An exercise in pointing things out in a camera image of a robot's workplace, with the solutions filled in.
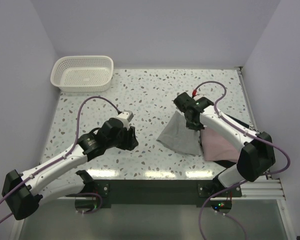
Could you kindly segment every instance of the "lavender wall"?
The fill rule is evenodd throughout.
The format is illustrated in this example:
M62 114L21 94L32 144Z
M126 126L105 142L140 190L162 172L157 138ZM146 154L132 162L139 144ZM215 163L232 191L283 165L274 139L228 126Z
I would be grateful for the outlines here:
M31 0L60 56L116 67L243 66L280 0Z
M49 77L56 53L29 0L0 0L0 197L5 174L40 160L58 98ZM0 219L9 213L0 207ZM0 225L9 237L13 217Z
M243 73L258 127L291 157L280 178L300 235L300 0L281 0ZM276 169L286 164L276 158Z

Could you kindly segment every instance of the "speckled table surface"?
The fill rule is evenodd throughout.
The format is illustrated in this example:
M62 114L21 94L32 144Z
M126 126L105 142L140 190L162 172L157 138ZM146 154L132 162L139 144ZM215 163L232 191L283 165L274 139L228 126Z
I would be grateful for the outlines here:
M104 155L65 173L70 178L78 170L87 170L95 179L212 179L224 168L205 162L202 155L182 155L156 141L176 111L173 100L203 81L223 83L227 95L218 107L223 112L251 123L244 93L236 70L201 69L115 69L111 87L97 93L61 92L50 129L42 162L59 154L73 143L76 115L80 104L89 96L101 95L118 108L134 113L139 146L133 151L109 149ZM201 87L200 94L215 101L223 93L215 84ZM88 101L82 110L79 135L100 127L116 111L100 99Z

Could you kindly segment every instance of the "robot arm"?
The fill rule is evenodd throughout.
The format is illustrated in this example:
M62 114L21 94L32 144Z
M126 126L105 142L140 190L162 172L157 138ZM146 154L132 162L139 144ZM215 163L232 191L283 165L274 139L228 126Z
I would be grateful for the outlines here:
M240 152L238 163L227 168L213 179L213 186L210 189L211 194L243 180L254 182L275 163L273 147L257 141L228 125L218 116L214 108L214 103L209 99L201 97L198 100L194 100L184 92L173 102L184 113L187 128L198 131L207 126L223 136ZM268 133L260 133L256 130L246 128L222 111L219 110L219 112L229 122L242 129L245 133L272 142Z
M73 183L58 182L58 177L94 158L101 156L109 148L133 150L138 146L135 128L129 126L133 113L124 111L114 118L107 120L101 128L95 128L83 134L70 154L71 145L59 155L32 169L18 173L9 172L4 181L2 196L9 193L15 186L30 178L16 192L6 199L16 220L24 219L34 213L40 204L68 194L79 193L84 184L80 181Z

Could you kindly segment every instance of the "glass panel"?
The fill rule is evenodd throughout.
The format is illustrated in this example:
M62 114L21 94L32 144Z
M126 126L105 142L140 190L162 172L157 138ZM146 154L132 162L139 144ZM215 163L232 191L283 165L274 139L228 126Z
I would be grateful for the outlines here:
M191 205L113 205L94 214L75 213L74 200L55 200L24 221L21 240L198 240L199 208ZM239 200L230 214L245 227L249 240L287 240L275 200ZM209 240L243 240L231 219L203 211Z

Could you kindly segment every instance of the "white plastic basket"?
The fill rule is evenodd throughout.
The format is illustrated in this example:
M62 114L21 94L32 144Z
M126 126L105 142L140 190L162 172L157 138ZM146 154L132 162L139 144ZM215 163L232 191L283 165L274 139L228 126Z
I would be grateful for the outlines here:
M102 92L110 87L113 71L108 56L65 56L54 64L50 81L64 92Z

